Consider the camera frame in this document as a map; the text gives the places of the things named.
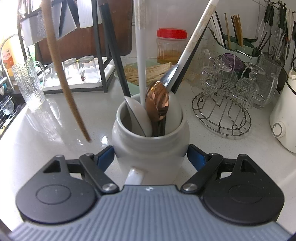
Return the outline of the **beige wooden chopsticks pair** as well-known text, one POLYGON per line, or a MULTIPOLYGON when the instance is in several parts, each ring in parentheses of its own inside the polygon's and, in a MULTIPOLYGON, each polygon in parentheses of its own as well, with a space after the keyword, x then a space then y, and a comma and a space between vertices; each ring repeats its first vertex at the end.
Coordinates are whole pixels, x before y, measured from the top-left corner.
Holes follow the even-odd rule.
POLYGON ((211 16, 215 12, 218 3, 219 0, 210 0, 208 2, 199 22, 196 25, 196 28, 194 29, 194 32, 191 35, 191 38, 189 39, 189 42, 180 56, 180 59, 177 63, 178 68, 174 74, 175 79, 177 79, 177 77, 180 75, 198 41, 202 39, 203 32, 206 29, 211 16))

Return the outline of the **copper coloured metal spoon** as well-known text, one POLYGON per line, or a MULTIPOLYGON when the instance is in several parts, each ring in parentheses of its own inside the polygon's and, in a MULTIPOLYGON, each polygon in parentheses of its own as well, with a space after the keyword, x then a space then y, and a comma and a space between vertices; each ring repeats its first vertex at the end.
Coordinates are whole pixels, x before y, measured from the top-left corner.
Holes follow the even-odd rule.
POLYGON ((147 88, 145 109, 152 123, 152 136, 163 136, 169 109, 169 93, 160 81, 152 82, 147 88))

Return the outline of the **green plastic basket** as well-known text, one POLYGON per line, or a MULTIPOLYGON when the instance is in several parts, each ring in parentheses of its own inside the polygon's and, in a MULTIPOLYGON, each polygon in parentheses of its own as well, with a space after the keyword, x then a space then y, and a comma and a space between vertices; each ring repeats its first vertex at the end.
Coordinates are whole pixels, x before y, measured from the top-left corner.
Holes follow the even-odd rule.
MULTIPOLYGON (((137 63, 128 63, 124 69, 131 95, 139 94, 137 63)), ((163 73, 160 73, 159 70, 162 70, 161 64, 151 60, 146 61, 147 83, 152 80, 160 80, 163 73)))

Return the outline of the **red lid plastic jar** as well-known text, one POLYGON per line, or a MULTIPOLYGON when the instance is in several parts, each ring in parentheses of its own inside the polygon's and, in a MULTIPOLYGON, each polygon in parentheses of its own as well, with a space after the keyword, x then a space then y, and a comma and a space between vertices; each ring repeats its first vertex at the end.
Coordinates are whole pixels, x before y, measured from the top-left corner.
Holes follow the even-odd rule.
POLYGON ((157 30, 157 62, 177 64, 187 44, 188 33, 177 28, 159 28, 157 30))

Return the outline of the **large clear glass jug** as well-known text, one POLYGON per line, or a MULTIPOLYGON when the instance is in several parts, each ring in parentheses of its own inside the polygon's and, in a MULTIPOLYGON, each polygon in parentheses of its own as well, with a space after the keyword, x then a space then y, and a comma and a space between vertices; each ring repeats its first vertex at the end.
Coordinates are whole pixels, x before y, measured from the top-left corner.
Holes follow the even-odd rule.
POLYGON ((278 86, 280 65, 276 61, 271 60, 266 52, 260 55, 258 66, 265 71, 265 75, 257 75, 256 83, 259 90, 253 105, 257 109, 262 109, 273 99, 278 86))

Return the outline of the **black metal shelf rack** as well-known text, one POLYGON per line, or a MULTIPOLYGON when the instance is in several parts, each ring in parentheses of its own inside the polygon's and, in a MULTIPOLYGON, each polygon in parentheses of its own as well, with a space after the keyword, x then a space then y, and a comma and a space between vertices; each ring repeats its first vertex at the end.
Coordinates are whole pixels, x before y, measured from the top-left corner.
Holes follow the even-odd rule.
MULTIPOLYGON (((91 1, 91 13, 92 13, 92 20, 94 20, 95 26, 93 28, 93 37, 91 40, 94 40, 95 44, 95 53, 94 56, 98 59, 98 68, 99 68, 99 77, 101 80, 101 84, 98 87, 81 87, 81 88, 72 88, 72 92, 91 92, 91 91, 103 91, 104 93, 108 92, 109 85, 111 84, 111 75, 109 77, 106 77, 106 74, 104 70, 109 65, 110 61, 112 60, 111 54, 109 52, 109 46, 107 42, 104 42, 105 48, 107 49, 108 53, 106 54, 107 59, 103 61, 103 55, 102 55, 102 48, 101 48, 101 40, 100 40, 100 33, 99 33, 99 20, 97 17, 100 15, 97 1, 92 0, 91 1)), ((18 38, 20 41, 20 45, 22 48, 23 57, 27 58, 27 54, 25 53, 25 47, 24 47, 24 40, 21 37, 21 23, 24 22, 26 19, 32 18, 34 16, 37 16, 38 13, 41 11, 41 8, 36 9, 35 11, 31 13, 25 13, 24 17, 21 17, 21 14, 17 13, 17 28, 18 28, 18 38)))

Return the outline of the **dried noodles bundle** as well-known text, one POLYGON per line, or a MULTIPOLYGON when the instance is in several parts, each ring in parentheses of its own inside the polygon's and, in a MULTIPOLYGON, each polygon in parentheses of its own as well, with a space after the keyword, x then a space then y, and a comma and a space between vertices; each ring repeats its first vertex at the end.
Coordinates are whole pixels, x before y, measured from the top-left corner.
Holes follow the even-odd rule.
MULTIPOLYGON (((152 81, 158 81, 162 78, 162 76, 171 68, 171 62, 160 64, 160 65, 152 65, 151 67, 146 68, 146 80, 147 83, 152 81)), ((132 84, 138 85, 138 70, 135 66, 131 64, 126 65, 124 67, 126 80, 132 84)))

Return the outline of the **white chopstick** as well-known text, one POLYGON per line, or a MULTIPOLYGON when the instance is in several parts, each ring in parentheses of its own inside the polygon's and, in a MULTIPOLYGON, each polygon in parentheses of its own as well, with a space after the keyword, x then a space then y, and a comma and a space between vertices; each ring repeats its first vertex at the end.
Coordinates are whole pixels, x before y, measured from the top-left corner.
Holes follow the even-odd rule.
POLYGON ((135 23, 135 40, 137 48, 137 70, 138 84, 140 93, 140 103, 145 107, 145 96, 147 89, 146 80, 146 42, 145 42, 145 26, 146 12, 145 1, 135 0, 134 5, 134 23, 135 23))

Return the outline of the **white kitchen appliance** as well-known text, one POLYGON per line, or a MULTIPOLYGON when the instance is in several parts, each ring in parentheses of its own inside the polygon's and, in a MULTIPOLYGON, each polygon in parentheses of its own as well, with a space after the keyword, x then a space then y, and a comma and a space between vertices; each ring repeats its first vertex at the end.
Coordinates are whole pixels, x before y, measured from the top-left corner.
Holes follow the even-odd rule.
POLYGON ((272 135, 292 153, 296 152, 295 67, 289 74, 269 117, 272 135))

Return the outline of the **brown wooden chopstick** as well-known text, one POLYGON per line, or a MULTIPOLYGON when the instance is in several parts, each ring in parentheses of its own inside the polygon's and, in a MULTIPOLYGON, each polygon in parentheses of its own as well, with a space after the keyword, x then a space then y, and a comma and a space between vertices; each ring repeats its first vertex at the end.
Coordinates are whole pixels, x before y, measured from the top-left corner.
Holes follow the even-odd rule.
POLYGON ((71 89, 68 85, 63 67, 61 55, 57 43, 57 39, 55 37, 55 30, 52 20, 52 5, 51 1, 42 1, 41 3, 42 14, 44 16, 44 25, 47 34, 47 44, 50 51, 52 62, 54 63, 55 70, 57 72, 60 85, 62 87, 63 94, 66 98, 66 101, 69 105, 69 108, 72 111, 75 121, 77 122, 81 132, 83 133, 87 142, 91 142, 91 137, 86 129, 86 126, 81 118, 77 105, 74 101, 71 89))

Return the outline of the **upturned clear glass right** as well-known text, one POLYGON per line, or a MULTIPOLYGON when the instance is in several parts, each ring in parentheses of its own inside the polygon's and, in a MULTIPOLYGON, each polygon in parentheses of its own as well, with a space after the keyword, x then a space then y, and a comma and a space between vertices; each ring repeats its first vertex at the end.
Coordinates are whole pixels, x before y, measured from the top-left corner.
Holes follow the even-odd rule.
POLYGON ((82 81, 96 83, 99 81, 94 56, 84 56, 78 60, 82 81))

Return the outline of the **silver metal spoon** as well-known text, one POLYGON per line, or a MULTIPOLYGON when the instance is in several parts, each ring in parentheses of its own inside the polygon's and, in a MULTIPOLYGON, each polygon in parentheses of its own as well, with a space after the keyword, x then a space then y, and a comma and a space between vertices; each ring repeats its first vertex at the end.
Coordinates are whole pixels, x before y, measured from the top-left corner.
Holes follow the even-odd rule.
POLYGON ((160 82, 166 88, 167 91, 170 91, 173 87, 173 84, 176 80, 176 72, 178 71, 179 65, 173 65, 160 79, 160 82))

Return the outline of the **orange label bottle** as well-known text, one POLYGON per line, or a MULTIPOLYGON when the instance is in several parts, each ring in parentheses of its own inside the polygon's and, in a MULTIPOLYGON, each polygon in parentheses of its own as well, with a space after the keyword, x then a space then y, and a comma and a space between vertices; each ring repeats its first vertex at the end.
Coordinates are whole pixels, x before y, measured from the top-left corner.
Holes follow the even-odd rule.
POLYGON ((16 58, 14 56, 13 44, 12 44, 11 38, 4 43, 1 51, 1 57, 2 57, 4 68, 6 69, 8 75, 12 77, 13 76, 12 67, 16 62, 16 58))

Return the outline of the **white drip tray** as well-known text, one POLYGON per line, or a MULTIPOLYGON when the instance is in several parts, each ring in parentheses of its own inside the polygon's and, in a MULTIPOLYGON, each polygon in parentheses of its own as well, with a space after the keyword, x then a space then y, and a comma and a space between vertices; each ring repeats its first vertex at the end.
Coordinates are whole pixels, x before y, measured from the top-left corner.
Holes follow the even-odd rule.
MULTIPOLYGON (((94 58, 95 64, 96 64, 96 69, 97 69, 97 75, 96 76, 90 76, 89 74, 86 76, 85 80, 79 80, 78 77, 74 77, 68 80, 69 87, 71 89, 81 89, 81 88, 97 88, 97 87, 102 87, 102 81, 101 81, 101 76, 99 72, 99 66, 98 66, 98 60, 95 57, 94 58)), ((106 77, 106 80, 108 80, 112 73, 114 72, 115 67, 113 65, 113 62, 109 63, 105 69, 104 69, 104 74, 106 77)), ((60 81, 57 78, 52 79, 50 76, 47 78, 44 91, 48 90, 61 90, 61 85, 60 81)))

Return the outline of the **upturned clear glass left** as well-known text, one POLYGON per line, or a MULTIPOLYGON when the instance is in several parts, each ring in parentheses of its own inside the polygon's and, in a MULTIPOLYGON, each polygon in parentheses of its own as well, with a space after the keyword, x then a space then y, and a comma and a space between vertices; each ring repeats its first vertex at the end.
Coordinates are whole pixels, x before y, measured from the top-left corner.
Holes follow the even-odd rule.
POLYGON ((51 77, 52 80, 59 80, 58 74, 56 72, 56 69, 55 69, 55 66, 54 66, 53 62, 48 65, 48 70, 50 72, 50 77, 51 77))

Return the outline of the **white ceramic spoon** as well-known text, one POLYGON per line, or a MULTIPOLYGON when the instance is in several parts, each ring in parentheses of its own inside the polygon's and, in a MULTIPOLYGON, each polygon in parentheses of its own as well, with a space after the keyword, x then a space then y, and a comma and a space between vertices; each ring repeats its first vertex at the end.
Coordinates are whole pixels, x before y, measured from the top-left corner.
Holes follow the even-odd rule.
POLYGON ((169 108, 166 113, 165 135, 175 131, 182 122, 181 105, 173 92, 169 92, 169 108))
POLYGON ((152 124, 145 108, 135 99, 125 96, 125 102, 128 107, 132 121, 132 132, 144 136, 152 136, 152 124))

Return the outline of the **textured glass pitcher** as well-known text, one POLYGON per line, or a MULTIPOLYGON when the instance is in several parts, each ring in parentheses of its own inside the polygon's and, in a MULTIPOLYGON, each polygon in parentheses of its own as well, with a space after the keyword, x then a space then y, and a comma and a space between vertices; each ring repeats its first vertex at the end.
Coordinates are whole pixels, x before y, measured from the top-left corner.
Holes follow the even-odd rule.
POLYGON ((35 111, 46 99, 43 91, 46 83, 43 64, 28 57, 23 63, 15 64, 12 72, 28 108, 35 111))

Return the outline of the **white ceramic utensil jar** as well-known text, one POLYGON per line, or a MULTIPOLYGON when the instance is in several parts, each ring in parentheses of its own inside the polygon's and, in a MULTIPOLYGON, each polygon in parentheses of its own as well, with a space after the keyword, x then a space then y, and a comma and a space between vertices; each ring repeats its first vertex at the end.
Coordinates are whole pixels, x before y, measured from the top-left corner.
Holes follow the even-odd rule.
POLYGON ((186 155, 190 131, 181 105, 172 92, 166 123, 181 117, 173 130, 166 127, 161 137, 144 137, 130 131, 130 115, 126 103, 117 109, 112 129, 112 144, 127 184, 169 185, 175 180, 186 155))

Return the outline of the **brown wooden cutting board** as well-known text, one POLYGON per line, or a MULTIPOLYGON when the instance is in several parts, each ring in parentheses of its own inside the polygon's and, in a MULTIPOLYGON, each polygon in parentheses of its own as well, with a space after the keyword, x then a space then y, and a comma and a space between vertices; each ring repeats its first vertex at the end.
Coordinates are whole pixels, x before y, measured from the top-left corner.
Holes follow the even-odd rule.
MULTIPOLYGON (((132 5, 133 1, 107 1, 111 13, 113 27, 116 35, 119 53, 126 56, 132 51, 132 5)), ((95 48, 94 28, 78 27, 73 32, 57 41, 62 61, 70 58, 80 59, 81 57, 97 56, 95 48)), ((52 63, 47 40, 39 42, 41 53, 35 48, 35 57, 43 64, 52 63)))

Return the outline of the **long black chopstick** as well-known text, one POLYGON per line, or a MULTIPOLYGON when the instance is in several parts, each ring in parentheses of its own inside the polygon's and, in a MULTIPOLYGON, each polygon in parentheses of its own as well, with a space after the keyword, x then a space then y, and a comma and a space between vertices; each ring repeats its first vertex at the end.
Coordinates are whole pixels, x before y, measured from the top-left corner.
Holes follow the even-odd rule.
POLYGON ((174 77, 176 77, 176 80, 173 84, 173 86, 171 87, 171 91, 175 94, 180 86, 180 83, 182 82, 182 79, 183 77, 185 76, 186 72, 187 72, 187 69, 189 68, 191 62, 192 62, 192 59, 197 51, 197 48, 199 46, 199 44, 201 43, 201 40, 203 38, 203 35, 205 33, 206 29, 203 30, 202 34, 201 34, 201 37, 200 39, 197 41, 193 51, 191 52, 188 60, 185 62, 185 65, 184 67, 178 67, 177 70, 179 70, 178 73, 175 73, 174 77))

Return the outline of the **small glass in sink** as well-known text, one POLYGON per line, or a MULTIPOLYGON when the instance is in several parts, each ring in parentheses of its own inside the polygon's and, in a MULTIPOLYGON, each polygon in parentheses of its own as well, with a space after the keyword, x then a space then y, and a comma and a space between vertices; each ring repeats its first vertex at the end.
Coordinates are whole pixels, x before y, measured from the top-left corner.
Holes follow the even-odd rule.
POLYGON ((0 102, 0 107, 5 115, 10 115, 15 108, 12 97, 10 97, 9 95, 4 97, 0 102))

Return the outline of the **white ceramic spoon in jar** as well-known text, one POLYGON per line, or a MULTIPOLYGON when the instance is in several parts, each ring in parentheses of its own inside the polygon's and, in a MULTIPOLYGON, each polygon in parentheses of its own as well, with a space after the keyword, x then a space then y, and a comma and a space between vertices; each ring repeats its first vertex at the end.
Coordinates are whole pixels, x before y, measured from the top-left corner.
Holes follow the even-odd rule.
POLYGON ((169 108, 166 113, 165 135, 175 131, 182 122, 181 105, 173 92, 169 92, 169 108))

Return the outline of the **green chopstick holder caddy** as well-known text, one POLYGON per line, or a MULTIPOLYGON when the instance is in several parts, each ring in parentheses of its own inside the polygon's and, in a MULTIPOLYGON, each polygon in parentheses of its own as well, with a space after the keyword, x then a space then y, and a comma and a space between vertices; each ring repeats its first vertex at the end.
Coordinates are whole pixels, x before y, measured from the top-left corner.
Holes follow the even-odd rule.
POLYGON ((224 21, 225 31, 217 12, 210 18, 208 29, 215 40, 215 51, 220 54, 235 54, 243 62, 257 63, 259 53, 253 45, 256 40, 244 37, 240 15, 231 15, 229 19, 224 15, 224 21))

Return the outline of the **thin black chopstick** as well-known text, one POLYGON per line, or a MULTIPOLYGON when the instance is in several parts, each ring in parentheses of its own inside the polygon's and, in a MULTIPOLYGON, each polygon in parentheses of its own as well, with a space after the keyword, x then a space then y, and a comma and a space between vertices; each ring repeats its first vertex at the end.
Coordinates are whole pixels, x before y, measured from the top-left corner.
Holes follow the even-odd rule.
POLYGON ((109 45, 111 56, 114 61, 115 69, 118 74, 118 79, 119 79, 119 82, 121 85, 121 89, 123 91, 123 95, 131 97, 130 89, 128 87, 128 83, 126 80, 125 71, 124 71, 124 68, 122 65, 121 57, 118 52, 119 48, 118 48, 118 44, 117 44, 117 40, 116 40, 116 36, 115 36, 113 22, 111 19, 109 4, 104 1, 98 1, 98 5, 99 5, 101 17, 102 17, 104 31, 105 31, 106 37, 107 37, 107 42, 109 45))

